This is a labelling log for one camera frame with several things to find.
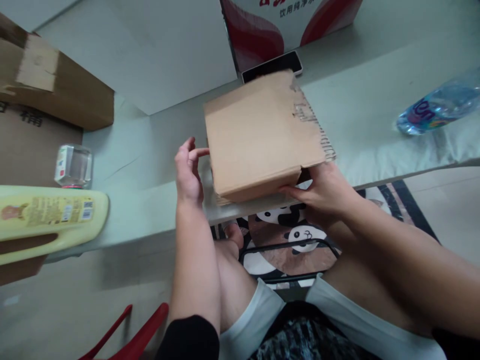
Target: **barcode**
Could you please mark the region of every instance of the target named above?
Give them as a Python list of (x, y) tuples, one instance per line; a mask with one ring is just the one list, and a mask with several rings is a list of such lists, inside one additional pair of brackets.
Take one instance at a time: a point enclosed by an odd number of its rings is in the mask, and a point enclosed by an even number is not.
[(72, 216), (72, 205), (67, 205), (63, 208), (63, 214), (61, 216), (61, 222), (66, 223), (70, 220), (70, 216)]
[(92, 218), (92, 209), (85, 209), (83, 210), (83, 214), (81, 215), (82, 220), (90, 220)]

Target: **rug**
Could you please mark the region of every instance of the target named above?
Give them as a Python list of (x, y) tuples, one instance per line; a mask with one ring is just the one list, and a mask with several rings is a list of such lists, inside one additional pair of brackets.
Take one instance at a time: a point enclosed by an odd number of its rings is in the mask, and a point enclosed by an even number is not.
[[(437, 239), (403, 180), (359, 190), (358, 193), (387, 214), (414, 225)], [(305, 208), (305, 204), (300, 203), (237, 219), (244, 239), (240, 254), (256, 247), (286, 246), (286, 243), (300, 242), (295, 246), (275, 250), (247, 251), (240, 257), (240, 261), (253, 277), (265, 281), (287, 276), (301, 278), (304, 274), (323, 272), (332, 267), (337, 260), (334, 252), (341, 254), (342, 249), (321, 228), (307, 222)], [(226, 237), (220, 224), (211, 226), (211, 232), (214, 239)], [(310, 239), (323, 241), (312, 243)], [(273, 289), (288, 289), (308, 287), (313, 281), (310, 278), (268, 285)]]

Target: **smartphone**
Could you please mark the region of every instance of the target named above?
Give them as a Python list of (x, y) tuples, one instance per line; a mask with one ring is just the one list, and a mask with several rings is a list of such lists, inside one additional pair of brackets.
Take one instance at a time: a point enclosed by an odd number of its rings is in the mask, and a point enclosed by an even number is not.
[(243, 80), (243, 83), (246, 84), (263, 75), (268, 75), (287, 69), (291, 69), (295, 76), (298, 76), (302, 73), (302, 63), (300, 62), (299, 55), (297, 54), (296, 50), (287, 52), (283, 55), (273, 58), (272, 60), (268, 60), (263, 64), (257, 65), (242, 72), (241, 79)]

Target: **tiled floor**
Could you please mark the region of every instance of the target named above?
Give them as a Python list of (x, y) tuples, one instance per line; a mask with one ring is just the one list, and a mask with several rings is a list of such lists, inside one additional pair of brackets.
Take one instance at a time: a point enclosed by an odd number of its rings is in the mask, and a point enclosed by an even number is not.
[[(480, 266), (480, 167), (439, 170), (406, 179), (441, 243)], [(128, 304), (98, 358), (132, 338), (168, 302), (173, 239), (94, 251), (45, 265), (40, 274), (0, 288), (0, 359), (77, 359), (91, 349)], [(161, 341), (147, 347), (151, 359)]]

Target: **hand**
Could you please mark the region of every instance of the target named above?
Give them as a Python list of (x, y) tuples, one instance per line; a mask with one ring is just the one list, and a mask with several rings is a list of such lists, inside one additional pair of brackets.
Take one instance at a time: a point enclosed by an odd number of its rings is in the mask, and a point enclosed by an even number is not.
[(313, 180), (307, 190), (282, 186), (279, 191), (312, 207), (317, 212), (340, 216), (350, 204), (363, 198), (350, 186), (334, 162), (309, 169)]
[(195, 138), (188, 138), (175, 156), (176, 192), (178, 201), (202, 206), (204, 189), (199, 176), (199, 158), (210, 154), (210, 149), (195, 148)]

